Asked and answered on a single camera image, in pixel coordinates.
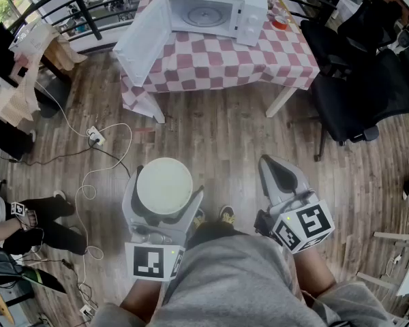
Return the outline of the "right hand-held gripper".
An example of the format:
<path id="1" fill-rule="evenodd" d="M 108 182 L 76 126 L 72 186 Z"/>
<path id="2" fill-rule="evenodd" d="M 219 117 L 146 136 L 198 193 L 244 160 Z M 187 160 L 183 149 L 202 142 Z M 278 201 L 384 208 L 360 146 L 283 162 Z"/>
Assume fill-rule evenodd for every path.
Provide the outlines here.
<path id="1" fill-rule="evenodd" d="M 254 222 L 257 233 L 272 238 L 291 253 L 299 253 L 334 231 L 327 203 L 309 189 L 301 169 L 280 157 L 262 155 L 259 173 L 264 195 L 274 206 L 258 211 Z"/>

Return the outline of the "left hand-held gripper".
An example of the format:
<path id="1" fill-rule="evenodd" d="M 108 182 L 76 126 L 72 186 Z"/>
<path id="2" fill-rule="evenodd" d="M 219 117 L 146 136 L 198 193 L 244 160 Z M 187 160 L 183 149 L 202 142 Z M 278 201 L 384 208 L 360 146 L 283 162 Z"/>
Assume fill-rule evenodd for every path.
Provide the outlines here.
<path id="1" fill-rule="evenodd" d="M 204 197 L 201 185 L 181 211 L 174 224 L 161 222 L 152 226 L 142 221 L 143 207 L 136 190 L 136 182 L 143 165 L 137 167 L 127 182 L 122 201 L 122 211 L 131 234 L 125 243 L 127 268 L 134 279 L 171 281 L 176 278 L 185 254 L 187 233 Z"/>

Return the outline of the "white bowl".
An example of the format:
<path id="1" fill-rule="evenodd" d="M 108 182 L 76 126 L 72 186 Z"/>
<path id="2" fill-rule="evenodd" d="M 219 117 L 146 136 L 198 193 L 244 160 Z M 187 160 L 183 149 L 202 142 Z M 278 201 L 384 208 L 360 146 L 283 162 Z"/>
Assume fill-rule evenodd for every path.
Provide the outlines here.
<path id="1" fill-rule="evenodd" d="M 146 164 L 137 178 L 136 191 L 145 208 L 157 215 L 179 212 L 190 200 L 193 180 L 180 161 L 161 157 Z"/>

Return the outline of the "person's right forearm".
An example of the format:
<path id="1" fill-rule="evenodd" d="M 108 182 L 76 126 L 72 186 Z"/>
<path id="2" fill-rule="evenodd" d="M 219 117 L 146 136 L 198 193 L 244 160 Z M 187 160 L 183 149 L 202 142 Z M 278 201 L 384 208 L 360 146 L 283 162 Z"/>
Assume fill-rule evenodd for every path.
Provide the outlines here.
<path id="1" fill-rule="evenodd" d="M 315 247 L 293 255 L 299 287 L 305 298 L 317 298 L 337 284 Z"/>

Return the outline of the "person's left forearm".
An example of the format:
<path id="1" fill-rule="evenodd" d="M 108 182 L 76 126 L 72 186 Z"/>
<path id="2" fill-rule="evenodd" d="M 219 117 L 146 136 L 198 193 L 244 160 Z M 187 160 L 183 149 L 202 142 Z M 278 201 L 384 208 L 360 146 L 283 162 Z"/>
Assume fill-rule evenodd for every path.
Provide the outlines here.
<path id="1" fill-rule="evenodd" d="M 161 288 L 161 281 L 137 279 L 120 307 L 148 324 L 157 308 Z"/>

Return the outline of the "person's left shoe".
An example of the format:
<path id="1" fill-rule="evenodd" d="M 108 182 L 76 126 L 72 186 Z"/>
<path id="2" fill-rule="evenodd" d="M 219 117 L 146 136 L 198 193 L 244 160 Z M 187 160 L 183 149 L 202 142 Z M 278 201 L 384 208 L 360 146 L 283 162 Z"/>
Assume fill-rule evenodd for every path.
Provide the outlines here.
<path id="1" fill-rule="evenodd" d="M 193 219 L 194 227 L 197 229 L 205 221 L 206 221 L 205 212 L 201 208 L 199 208 L 196 211 L 196 214 L 195 214 L 194 219 Z"/>

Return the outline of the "person's right shoe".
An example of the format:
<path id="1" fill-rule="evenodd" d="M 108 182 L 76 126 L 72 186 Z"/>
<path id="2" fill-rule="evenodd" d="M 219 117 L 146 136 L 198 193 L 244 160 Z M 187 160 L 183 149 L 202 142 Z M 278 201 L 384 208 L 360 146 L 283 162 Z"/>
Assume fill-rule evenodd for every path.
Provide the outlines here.
<path id="1" fill-rule="evenodd" d="M 234 210 L 231 206 L 225 205 L 219 212 L 219 221 L 232 225 L 235 221 Z"/>

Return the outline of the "person's grey shirt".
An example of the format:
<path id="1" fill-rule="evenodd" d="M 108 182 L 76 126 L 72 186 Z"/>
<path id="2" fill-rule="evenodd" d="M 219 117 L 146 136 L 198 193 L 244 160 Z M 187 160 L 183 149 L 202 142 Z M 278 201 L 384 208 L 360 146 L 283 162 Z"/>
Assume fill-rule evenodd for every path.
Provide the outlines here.
<path id="1" fill-rule="evenodd" d="M 296 296 L 272 240 L 227 236 L 185 252 L 148 322 L 137 311 L 108 303 L 90 327 L 394 327 L 362 282 L 329 283 L 309 297 L 303 302 Z"/>

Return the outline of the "black office chair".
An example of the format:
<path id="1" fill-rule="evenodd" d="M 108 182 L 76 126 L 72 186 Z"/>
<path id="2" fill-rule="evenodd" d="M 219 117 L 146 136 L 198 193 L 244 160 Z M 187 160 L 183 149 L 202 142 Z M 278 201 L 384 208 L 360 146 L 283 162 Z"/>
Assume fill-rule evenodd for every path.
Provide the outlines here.
<path id="1" fill-rule="evenodd" d="M 310 20 L 303 20 L 300 28 L 320 73 L 332 76 L 336 71 L 350 73 L 378 49 L 395 42 L 394 25 L 401 17 L 402 7 L 396 1 L 364 0 L 337 31 Z"/>
<path id="2" fill-rule="evenodd" d="M 320 161 L 326 134 L 339 145 L 378 138 L 377 124 L 409 113 L 409 73 L 390 49 L 354 68 L 347 78 L 318 75 L 310 87 L 321 122 Z"/>

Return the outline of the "red tape roll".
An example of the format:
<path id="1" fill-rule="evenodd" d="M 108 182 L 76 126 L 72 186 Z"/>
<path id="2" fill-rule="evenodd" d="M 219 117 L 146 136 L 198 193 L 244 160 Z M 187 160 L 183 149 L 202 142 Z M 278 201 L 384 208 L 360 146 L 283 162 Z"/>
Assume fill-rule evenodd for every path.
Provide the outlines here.
<path id="1" fill-rule="evenodd" d="M 272 20 L 272 25 L 274 28 L 279 30 L 286 30 L 288 28 L 288 20 L 280 15 L 274 15 Z"/>

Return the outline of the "beige cloth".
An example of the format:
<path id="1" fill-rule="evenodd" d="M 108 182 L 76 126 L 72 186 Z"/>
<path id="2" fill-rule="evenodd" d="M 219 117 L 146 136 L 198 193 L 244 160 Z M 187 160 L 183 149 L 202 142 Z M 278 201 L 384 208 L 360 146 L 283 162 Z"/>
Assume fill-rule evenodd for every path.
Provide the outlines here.
<path id="1" fill-rule="evenodd" d="M 66 40 L 62 35 L 58 36 L 58 38 Z M 76 64 L 87 59 L 87 56 L 76 52 L 74 49 L 72 50 L 75 54 Z M 6 84 L 3 79 L 0 79 L 0 119 L 15 127 L 22 119 L 31 121 L 33 119 L 32 114 L 40 109 L 35 96 L 35 82 L 40 64 L 42 64 L 41 58 L 42 55 L 40 54 L 24 55 L 14 53 L 16 66 L 12 70 L 12 74 L 17 75 L 18 71 L 24 67 L 27 68 L 27 72 L 22 77 L 16 77 L 17 88 Z"/>

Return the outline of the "dark wooden side table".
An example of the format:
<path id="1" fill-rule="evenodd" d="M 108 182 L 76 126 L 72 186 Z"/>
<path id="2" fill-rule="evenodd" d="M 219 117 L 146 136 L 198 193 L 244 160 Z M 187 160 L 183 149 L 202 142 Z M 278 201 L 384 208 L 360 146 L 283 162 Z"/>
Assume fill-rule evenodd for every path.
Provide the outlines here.
<path id="1" fill-rule="evenodd" d="M 68 73 L 73 70 L 76 64 L 74 56 L 70 43 L 57 37 L 46 47 L 41 63 L 61 82 L 70 84 L 71 78 Z"/>

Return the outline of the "black metal railing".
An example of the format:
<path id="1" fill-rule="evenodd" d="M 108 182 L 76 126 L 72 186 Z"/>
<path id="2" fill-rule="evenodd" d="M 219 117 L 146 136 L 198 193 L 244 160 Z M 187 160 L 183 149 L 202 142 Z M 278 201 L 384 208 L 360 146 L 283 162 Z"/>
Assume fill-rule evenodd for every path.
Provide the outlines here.
<path id="1" fill-rule="evenodd" d="M 26 23 L 26 18 L 33 12 L 39 11 L 47 3 L 56 0 L 40 0 L 37 3 L 31 4 L 28 10 L 22 14 L 13 24 L 7 29 L 13 35 L 17 35 Z M 293 16 L 314 20 L 325 24 L 333 12 L 337 9 L 339 0 L 284 0 L 291 1 L 299 5 L 302 12 L 293 12 Z M 69 31 L 76 31 L 84 27 L 84 31 L 77 33 L 71 37 L 71 40 L 77 40 L 87 35 L 94 35 L 98 40 L 102 38 L 102 32 L 119 27 L 128 26 L 132 23 L 133 17 L 137 14 L 138 3 L 136 0 L 69 0 L 51 11 L 42 14 L 40 18 L 46 21 L 47 18 L 68 6 L 74 6 L 74 11 L 67 16 L 52 21 L 50 24 L 54 27 L 62 25 L 68 19 L 74 22 L 62 30 L 61 34 L 66 34 Z"/>

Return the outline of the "small white perforated basket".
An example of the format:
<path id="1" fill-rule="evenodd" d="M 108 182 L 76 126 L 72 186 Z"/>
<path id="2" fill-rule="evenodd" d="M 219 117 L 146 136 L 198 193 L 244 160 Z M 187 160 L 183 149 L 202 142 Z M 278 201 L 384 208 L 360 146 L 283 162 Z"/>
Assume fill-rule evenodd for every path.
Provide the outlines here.
<path id="1" fill-rule="evenodd" d="M 24 55 L 43 55 L 50 43 L 61 34 L 50 24 L 32 22 L 24 26 L 9 49 Z"/>

